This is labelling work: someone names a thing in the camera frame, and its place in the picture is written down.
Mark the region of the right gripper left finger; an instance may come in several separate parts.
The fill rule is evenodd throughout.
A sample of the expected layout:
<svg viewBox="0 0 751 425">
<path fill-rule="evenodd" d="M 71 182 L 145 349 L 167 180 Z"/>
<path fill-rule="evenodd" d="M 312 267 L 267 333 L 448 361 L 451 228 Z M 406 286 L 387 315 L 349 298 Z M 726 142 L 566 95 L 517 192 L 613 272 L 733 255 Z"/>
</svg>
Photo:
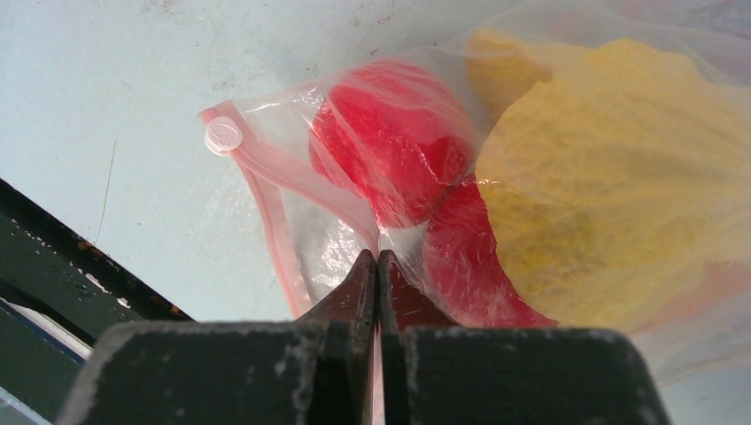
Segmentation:
<svg viewBox="0 0 751 425">
<path fill-rule="evenodd" d="M 344 280 L 296 321 L 297 424 L 372 422 L 376 261 L 360 252 Z"/>
</svg>

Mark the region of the clear zip top bag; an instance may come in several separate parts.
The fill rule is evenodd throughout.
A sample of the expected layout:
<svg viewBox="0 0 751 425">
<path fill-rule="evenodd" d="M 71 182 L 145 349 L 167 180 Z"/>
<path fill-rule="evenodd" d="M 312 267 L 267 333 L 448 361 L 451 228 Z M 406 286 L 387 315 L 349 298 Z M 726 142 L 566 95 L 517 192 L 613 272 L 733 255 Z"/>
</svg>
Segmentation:
<svg viewBox="0 0 751 425">
<path fill-rule="evenodd" d="M 750 364 L 750 4 L 525 1 L 200 113 L 294 317 L 362 250 L 472 328 L 611 328 L 661 383 Z"/>
</svg>

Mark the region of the fake red apple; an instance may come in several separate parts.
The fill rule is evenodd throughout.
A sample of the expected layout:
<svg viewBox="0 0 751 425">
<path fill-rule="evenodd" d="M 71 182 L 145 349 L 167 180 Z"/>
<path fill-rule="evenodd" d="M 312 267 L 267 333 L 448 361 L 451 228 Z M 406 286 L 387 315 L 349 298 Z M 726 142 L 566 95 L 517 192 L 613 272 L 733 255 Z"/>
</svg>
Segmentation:
<svg viewBox="0 0 751 425">
<path fill-rule="evenodd" d="M 310 140 L 387 228 L 426 221 L 474 156 L 472 128 L 453 93 L 427 70 L 394 60 L 345 74 L 311 130 Z"/>
</svg>

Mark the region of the fake red orange peach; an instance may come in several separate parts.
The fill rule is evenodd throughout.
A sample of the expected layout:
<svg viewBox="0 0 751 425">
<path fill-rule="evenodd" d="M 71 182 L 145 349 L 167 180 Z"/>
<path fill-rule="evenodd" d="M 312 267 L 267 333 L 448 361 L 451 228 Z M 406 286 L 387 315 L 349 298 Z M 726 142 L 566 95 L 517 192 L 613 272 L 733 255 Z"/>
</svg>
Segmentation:
<svg viewBox="0 0 751 425">
<path fill-rule="evenodd" d="M 501 267 L 496 248 L 472 174 L 436 205 L 423 243 L 429 287 L 444 310 L 468 327 L 556 327 L 557 321 L 523 301 Z"/>
</svg>

